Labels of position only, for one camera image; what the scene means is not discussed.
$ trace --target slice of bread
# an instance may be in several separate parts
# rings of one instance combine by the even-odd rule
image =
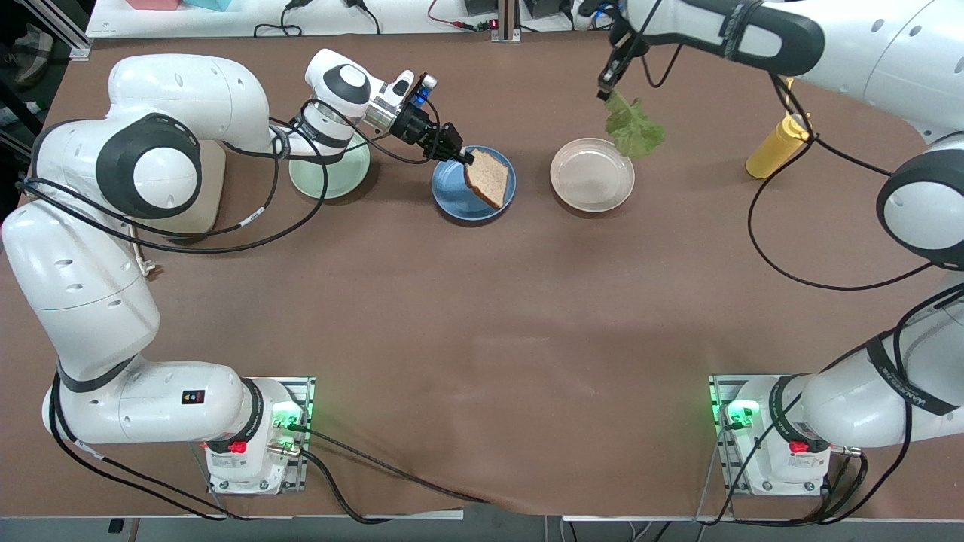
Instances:
[[[475,160],[466,166],[466,186],[489,207],[501,209],[505,205],[509,167],[484,150],[477,149],[472,155]]]

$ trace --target red button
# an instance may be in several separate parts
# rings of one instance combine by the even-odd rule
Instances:
[[[790,441],[790,453],[807,453],[810,447],[803,441]]]

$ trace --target shoe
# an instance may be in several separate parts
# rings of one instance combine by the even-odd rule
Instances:
[[[47,71],[54,39],[32,24],[27,25],[27,35],[13,42],[13,54],[20,70],[13,79],[21,89],[33,87]]]

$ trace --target yellow bottle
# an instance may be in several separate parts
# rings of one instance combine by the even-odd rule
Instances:
[[[807,141],[807,130],[797,121],[799,117],[786,115],[763,143],[746,159],[746,173],[756,178],[767,178]]]

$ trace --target blue plate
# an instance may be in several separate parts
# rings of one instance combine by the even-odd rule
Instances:
[[[516,170],[512,168],[508,158],[491,147],[470,145],[466,149],[485,150],[509,167],[509,180],[505,185],[505,205],[500,209],[493,209],[476,196],[472,189],[466,186],[465,166],[455,160],[448,160],[436,166],[432,174],[432,196],[443,211],[455,218],[470,221],[486,220],[504,211],[516,195]]]

